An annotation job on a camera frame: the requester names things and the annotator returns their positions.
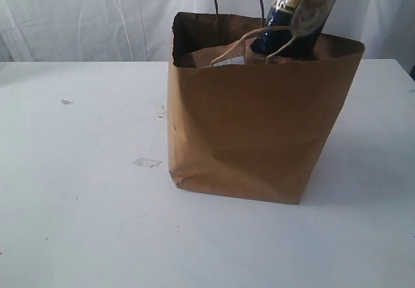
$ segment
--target bottle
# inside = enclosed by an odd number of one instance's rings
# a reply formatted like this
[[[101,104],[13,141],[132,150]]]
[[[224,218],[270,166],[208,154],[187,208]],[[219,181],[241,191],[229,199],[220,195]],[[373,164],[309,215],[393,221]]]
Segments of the bottle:
[[[291,30],[266,32],[252,44],[255,53],[270,55],[296,36],[278,55],[307,58],[320,36],[336,0],[275,0],[265,26],[290,26]]]

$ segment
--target paper bag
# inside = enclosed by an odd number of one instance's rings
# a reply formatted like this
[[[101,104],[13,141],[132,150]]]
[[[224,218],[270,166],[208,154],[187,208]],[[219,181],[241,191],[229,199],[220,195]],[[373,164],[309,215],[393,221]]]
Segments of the paper bag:
[[[180,189],[298,204],[364,46],[322,35],[310,61],[219,67],[189,62],[188,54],[195,51],[210,62],[218,48],[226,49],[258,23],[221,14],[175,17],[169,170]]]

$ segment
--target bottle label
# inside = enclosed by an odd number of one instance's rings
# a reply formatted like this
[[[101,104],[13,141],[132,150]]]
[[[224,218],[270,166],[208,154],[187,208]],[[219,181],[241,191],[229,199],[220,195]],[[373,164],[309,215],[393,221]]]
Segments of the bottle label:
[[[335,2],[336,0],[302,0],[292,17],[292,33],[303,37],[318,30],[330,15]]]

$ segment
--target white cloth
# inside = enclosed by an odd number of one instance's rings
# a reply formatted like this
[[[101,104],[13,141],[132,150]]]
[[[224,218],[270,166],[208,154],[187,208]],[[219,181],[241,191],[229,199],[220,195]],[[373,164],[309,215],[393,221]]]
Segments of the white cloth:
[[[273,0],[265,0],[266,9]],[[0,60],[164,61],[178,11],[212,0],[0,0]],[[325,31],[362,40],[367,58],[415,64],[415,0],[338,0]],[[219,0],[220,12],[259,16],[258,0]]]

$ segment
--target table surface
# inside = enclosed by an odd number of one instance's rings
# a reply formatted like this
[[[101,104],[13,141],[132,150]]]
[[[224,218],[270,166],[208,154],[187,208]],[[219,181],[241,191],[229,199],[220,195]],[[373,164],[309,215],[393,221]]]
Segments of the table surface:
[[[1,287],[414,286],[415,83],[394,60],[362,62],[301,206],[176,189],[166,98],[163,62],[0,64]]]

